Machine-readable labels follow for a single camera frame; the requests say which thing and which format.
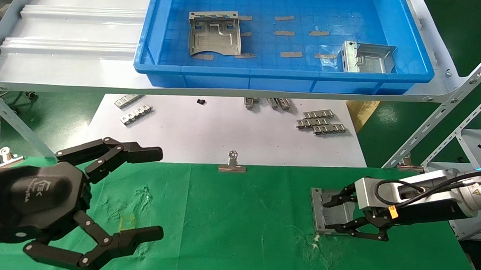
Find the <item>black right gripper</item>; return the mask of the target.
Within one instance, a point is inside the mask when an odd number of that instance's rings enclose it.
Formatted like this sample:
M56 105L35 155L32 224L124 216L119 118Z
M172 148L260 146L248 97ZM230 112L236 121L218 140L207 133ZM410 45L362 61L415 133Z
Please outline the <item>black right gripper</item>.
M332 208L347 202L357 203L355 183L345 186L339 192L323 191L322 206ZM408 226L413 224L431 223L460 219L460 207L452 199L435 202L410 204L396 208L397 218L392 218L388 208L369 208L364 210L365 217L360 217L350 222L341 224L326 224L326 229L337 233L348 234L352 237L369 239L373 241L388 241L387 230L393 226ZM358 228L373 225L378 229L377 233L364 233Z

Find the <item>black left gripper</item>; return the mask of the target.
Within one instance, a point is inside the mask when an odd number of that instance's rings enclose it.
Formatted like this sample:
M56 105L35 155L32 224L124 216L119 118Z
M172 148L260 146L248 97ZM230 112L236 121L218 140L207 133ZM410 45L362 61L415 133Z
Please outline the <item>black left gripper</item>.
M162 160L160 147L105 137L55 155L60 163L53 166L0 169L0 243L41 239L24 247L34 261L69 270L100 270L114 258L134 254L141 243L163 239L160 226L109 235L85 213L92 197L89 183L97 184L126 162ZM75 167L87 162L85 174ZM49 241L60 240L77 225L96 242L91 251L82 254L49 246Z

